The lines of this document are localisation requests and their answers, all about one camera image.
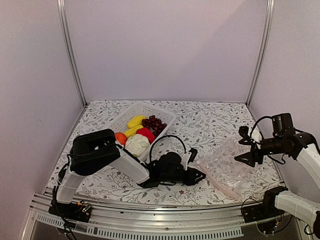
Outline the white plastic mesh basket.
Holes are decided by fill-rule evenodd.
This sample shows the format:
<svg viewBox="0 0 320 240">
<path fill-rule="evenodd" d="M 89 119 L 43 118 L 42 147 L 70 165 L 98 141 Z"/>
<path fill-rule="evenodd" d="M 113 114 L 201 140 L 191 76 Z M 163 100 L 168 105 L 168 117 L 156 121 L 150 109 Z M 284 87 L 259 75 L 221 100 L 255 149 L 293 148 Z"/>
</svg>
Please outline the white plastic mesh basket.
<svg viewBox="0 0 320 240">
<path fill-rule="evenodd" d="M 122 111 L 107 128 L 126 137 L 116 139 L 120 159 L 139 164 L 146 162 L 152 145 L 165 135 L 175 118 L 174 113 L 164 108 L 138 102 Z"/>
</svg>

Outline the red toy pepper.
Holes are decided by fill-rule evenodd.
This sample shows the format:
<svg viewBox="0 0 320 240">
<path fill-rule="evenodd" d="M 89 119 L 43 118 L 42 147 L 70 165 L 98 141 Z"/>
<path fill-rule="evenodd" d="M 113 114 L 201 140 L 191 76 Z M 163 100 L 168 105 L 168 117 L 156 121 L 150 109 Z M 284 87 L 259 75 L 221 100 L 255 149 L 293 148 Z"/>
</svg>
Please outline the red toy pepper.
<svg viewBox="0 0 320 240">
<path fill-rule="evenodd" d="M 155 135 L 146 127 L 138 129 L 136 134 L 146 137 L 150 144 L 152 144 L 156 139 Z"/>
</svg>

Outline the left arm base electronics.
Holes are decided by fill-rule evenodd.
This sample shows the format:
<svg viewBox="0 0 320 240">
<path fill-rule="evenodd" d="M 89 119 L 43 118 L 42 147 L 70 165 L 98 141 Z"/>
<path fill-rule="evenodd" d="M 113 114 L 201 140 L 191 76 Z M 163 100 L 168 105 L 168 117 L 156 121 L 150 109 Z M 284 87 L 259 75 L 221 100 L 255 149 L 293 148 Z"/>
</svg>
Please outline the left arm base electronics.
<svg viewBox="0 0 320 240">
<path fill-rule="evenodd" d="M 59 203 L 56 200 L 52 200 L 48 213 L 64 220 L 88 223 L 92 214 L 92 205 L 85 203 L 83 200 L 77 203 Z"/>
</svg>

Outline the orange toy pepper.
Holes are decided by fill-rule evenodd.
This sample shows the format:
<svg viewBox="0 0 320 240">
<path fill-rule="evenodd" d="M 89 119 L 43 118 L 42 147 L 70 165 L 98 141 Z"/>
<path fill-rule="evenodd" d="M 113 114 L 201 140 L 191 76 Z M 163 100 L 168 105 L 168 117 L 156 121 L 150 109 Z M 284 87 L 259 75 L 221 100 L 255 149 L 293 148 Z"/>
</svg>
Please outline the orange toy pepper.
<svg viewBox="0 0 320 240">
<path fill-rule="evenodd" d="M 115 139 L 122 145 L 125 146 L 126 142 L 127 142 L 127 136 L 122 133 L 122 132 L 116 132 L 115 134 Z"/>
</svg>

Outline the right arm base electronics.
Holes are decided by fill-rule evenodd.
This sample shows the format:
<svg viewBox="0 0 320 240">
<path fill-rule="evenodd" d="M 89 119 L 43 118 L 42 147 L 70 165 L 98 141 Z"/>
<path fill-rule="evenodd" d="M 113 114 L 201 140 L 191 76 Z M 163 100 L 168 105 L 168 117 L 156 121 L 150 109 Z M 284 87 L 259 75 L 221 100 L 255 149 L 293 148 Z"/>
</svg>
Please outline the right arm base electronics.
<svg viewBox="0 0 320 240">
<path fill-rule="evenodd" d="M 280 216 L 279 219 L 273 220 L 271 223 L 259 223 L 257 229 L 265 236 L 274 235 L 286 229 L 291 223 L 293 216 L 289 218 L 284 225 L 284 210 L 275 207 L 276 196 L 289 189 L 284 186 L 277 186 L 264 192 L 262 202 L 249 197 L 241 205 L 240 212 L 245 223 L 257 222 L 269 218 Z"/>
</svg>

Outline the yellow toy banana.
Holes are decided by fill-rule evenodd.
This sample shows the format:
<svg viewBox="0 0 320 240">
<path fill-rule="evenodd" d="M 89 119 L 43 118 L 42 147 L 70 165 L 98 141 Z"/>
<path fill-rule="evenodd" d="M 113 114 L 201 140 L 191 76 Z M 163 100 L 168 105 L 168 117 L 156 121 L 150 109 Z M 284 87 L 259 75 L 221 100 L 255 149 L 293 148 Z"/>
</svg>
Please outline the yellow toy banana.
<svg viewBox="0 0 320 240">
<path fill-rule="evenodd" d="M 128 123 L 127 123 L 127 127 L 129 129 L 134 128 L 138 125 L 142 124 L 142 121 L 145 120 L 146 117 L 144 115 L 137 115 L 134 116 Z"/>
</svg>

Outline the clear zip top bag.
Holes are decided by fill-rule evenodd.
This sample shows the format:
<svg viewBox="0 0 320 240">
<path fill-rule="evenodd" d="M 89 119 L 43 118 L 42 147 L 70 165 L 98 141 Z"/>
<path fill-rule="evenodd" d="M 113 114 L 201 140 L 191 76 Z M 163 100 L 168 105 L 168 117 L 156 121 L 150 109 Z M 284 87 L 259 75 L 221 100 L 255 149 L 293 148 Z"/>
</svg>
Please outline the clear zip top bag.
<svg viewBox="0 0 320 240">
<path fill-rule="evenodd" d="M 211 156 L 202 156 L 196 167 L 206 174 L 206 179 L 222 194 L 241 200 L 249 192 L 247 183 L 254 168 L 235 160 L 235 157 L 251 150 L 250 145 L 242 145 L 235 138 L 226 140 Z"/>
</svg>

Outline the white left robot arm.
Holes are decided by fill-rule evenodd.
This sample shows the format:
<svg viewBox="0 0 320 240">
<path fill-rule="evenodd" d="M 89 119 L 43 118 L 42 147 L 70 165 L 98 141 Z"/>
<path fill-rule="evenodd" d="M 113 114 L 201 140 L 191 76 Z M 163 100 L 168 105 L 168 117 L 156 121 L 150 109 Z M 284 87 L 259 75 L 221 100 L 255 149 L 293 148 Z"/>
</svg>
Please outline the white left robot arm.
<svg viewBox="0 0 320 240">
<path fill-rule="evenodd" d="M 107 166 L 127 175 L 143 189 L 178 183 L 194 186 L 206 178 L 205 173 L 189 167 L 197 153 L 195 148 L 185 150 L 183 156 L 170 151 L 144 163 L 129 147 L 120 145 L 111 129 L 80 135 L 73 140 L 67 163 L 58 173 L 52 191 L 54 207 L 63 217 L 70 217 L 75 211 L 71 202 L 82 181 Z"/>
</svg>

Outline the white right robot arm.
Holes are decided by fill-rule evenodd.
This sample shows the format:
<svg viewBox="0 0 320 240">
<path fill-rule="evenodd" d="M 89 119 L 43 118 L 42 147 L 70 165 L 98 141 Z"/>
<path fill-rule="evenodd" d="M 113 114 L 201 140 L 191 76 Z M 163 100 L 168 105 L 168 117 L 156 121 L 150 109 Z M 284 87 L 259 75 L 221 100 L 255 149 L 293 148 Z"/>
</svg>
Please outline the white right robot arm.
<svg viewBox="0 0 320 240">
<path fill-rule="evenodd" d="M 294 220 L 303 226 L 298 232 L 307 238 L 320 237 L 320 148 L 316 138 L 295 127 L 289 113 L 262 116 L 253 126 L 241 126 L 240 144 L 246 153 L 235 157 L 252 170 L 268 160 L 274 164 L 281 183 L 262 192 L 257 200 L 248 197 L 241 203 L 240 212 L 246 224 L 281 219 L 264 230 L 273 234 L 285 229 Z"/>
</svg>

